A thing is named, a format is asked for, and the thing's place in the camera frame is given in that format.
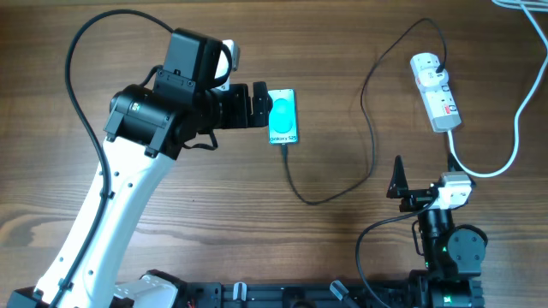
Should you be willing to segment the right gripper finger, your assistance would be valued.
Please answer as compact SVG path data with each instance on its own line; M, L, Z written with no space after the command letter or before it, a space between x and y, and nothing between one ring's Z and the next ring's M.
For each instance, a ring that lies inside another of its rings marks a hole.
M448 172L446 173L446 186L469 186L471 188L476 187L476 183L469 175L463 170L460 164L456 161L456 157L453 154L449 154L447 158Z
M401 156L395 157L394 168L390 184L386 193L387 198L406 198L409 188Z

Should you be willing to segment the blue Galaxy smartphone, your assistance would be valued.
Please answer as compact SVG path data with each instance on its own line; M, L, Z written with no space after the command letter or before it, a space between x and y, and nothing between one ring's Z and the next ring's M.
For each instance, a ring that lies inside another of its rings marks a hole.
M269 90L272 108L269 114L269 143L294 144L299 140L298 121L293 89Z

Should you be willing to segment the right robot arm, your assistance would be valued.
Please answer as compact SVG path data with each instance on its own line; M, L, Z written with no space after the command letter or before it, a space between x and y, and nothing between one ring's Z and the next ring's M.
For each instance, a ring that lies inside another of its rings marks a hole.
M488 238L470 224L455 225L452 211L468 203L475 182L448 159L449 170L428 188L408 186L403 161L395 158L388 198L401 201L399 211L417 217L412 225L415 249L426 268L413 270L408 277L411 307L485 306L481 265Z

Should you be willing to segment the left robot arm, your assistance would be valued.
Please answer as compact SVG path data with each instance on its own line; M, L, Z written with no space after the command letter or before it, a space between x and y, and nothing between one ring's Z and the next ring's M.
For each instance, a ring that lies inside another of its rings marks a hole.
M15 290L11 307L186 307L184 281L153 269L133 282L116 277L150 197L195 137L218 129L265 127L265 82L230 84L239 47L176 29L154 85L131 85L110 103L106 137L90 190L49 269L33 287Z

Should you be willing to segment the white charger plug adapter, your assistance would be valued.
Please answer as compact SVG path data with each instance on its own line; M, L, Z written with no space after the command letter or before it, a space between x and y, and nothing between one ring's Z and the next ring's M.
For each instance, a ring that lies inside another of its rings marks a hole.
M425 68L419 71L415 81L421 92L435 92L448 83L449 74L445 69L438 72L435 68Z

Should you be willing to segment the white power strip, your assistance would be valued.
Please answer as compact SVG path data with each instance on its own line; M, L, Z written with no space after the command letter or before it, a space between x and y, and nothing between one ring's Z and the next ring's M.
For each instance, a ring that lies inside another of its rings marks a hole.
M425 68L435 68L438 71L440 61L436 55L425 52L413 56L410 60L410 66L415 81L419 71ZM419 90L419 92L434 133L449 132L462 123L456 101L450 91L449 82L442 86L441 90L435 92L421 92Z

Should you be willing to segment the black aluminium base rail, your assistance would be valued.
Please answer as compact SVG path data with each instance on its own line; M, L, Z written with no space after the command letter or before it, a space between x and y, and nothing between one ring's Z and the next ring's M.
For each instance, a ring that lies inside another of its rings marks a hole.
M478 281L373 281L371 295L366 287L346 284L340 295L328 284L179 284L173 295L160 299L115 293L112 307L461 307L484 308L483 288Z

